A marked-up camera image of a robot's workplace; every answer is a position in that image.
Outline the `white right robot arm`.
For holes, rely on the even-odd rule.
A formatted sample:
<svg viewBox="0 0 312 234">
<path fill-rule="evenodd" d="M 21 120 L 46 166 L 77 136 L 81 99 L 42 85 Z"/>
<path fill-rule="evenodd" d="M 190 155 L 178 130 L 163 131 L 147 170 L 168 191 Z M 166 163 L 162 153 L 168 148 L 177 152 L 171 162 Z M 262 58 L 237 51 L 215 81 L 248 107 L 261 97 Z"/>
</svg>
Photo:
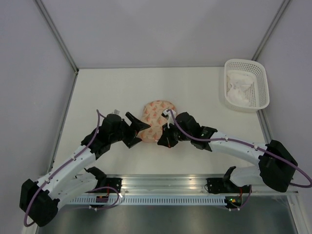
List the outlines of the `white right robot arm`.
<svg viewBox="0 0 312 234">
<path fill-rule="evenodd" d="M 232 166 L 226 171 L 221 179 L 225 191 L 233 193 L 244 186 L 262 184 L 277 192 L 287 191 L 298 164 L 281 142 L 245 142 L 199 125 L 187 112 L 176 115 L 167 109 L 161 115 L 167 123 L 162 126 L 158 145 L 172 148 L 181 141 L 188 141 L 199 150 L 231 155 L 251 164 L 242 168 Z"/>
</svg>

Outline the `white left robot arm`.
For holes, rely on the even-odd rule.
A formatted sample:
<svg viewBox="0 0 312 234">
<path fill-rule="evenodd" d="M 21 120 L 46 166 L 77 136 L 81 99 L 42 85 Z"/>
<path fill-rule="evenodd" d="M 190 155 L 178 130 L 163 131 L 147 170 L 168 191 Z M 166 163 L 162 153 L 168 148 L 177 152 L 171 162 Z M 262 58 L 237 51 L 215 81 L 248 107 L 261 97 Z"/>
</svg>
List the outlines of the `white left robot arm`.
<svg viewBox="0 0 312 234">
<path fill-rule="evenodd" d="M 36 181 L 28 179 L 22 184 L 19 207 L 25 212 L 25 227 L 32 224 L 43 227 L 75 197 L 86 192 L 102 193 L 106 189 L 107 175 L 90 164 L 108 152 L 114 143 L 122 141 L 132 148 L 142 141 L 138 133 L 150 128 L 129 112 L 126 117 L 130 124 L 118 114 L 104 117 L 97 113 L 96 128 L 63 164 Z"/>
</svg>

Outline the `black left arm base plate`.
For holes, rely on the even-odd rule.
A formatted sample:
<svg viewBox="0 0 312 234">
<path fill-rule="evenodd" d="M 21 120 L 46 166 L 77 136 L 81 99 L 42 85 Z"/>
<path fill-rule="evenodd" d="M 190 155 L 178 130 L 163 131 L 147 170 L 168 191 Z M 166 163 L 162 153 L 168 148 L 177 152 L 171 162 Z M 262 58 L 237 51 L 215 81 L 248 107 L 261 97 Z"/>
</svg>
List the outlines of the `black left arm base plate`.
<svg viewBox="0 0 312 234">
<path fill-rule="evenodd" d="M 102 187 L 112 187 L 116 189 L 118 192 L 120 192 L 121 187 L 122 187 L 122 178 L 107 177 L 106 179 L 101 180 L 96 186 L 96 188 L 102 188 Z M 100 189 L 100 190 L 97 190 L 96 193 L 115 193 L 115 191 L 111 189 Z"/>
</svg>

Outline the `floral mesh laundry bag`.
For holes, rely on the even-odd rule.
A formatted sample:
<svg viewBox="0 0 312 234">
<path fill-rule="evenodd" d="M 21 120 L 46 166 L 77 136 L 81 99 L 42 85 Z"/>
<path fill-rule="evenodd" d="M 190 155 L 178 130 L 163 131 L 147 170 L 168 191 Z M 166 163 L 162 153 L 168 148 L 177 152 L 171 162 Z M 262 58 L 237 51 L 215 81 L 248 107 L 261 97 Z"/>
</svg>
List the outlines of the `floral mesh laundry bag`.
<svg viewBox="0 0 312 234">
<path fill-rule="evenodd" d="M 143 115 L 140 119 L 143 123 L 150 125 L 150 128 L 139 132 L 138 137 L 146 143 L 157 142 L 162 135 L 162 126 L 167 119 L 162 116 L 166 109 L 176 110 L 176 107 L 169 101 L 156 100 L 146 104 L 143 108 Z"/>
</svg>

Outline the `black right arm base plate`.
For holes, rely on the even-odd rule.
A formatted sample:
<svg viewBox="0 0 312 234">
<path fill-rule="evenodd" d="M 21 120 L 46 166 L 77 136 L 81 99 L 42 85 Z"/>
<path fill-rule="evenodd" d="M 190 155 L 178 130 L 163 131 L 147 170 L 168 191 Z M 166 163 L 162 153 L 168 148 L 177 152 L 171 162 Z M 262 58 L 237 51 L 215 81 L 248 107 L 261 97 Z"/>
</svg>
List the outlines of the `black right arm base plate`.
<svg viewBox="0 0 312 234">
<path fill-rule="evenodd" d="M 249 193 L 250 186 L 238 187 L 232 182 L 224 182 L 222 178 L 211 177 L 206 179 L 206 190 L 210 194 L 241 194 Z"/>
</svg>

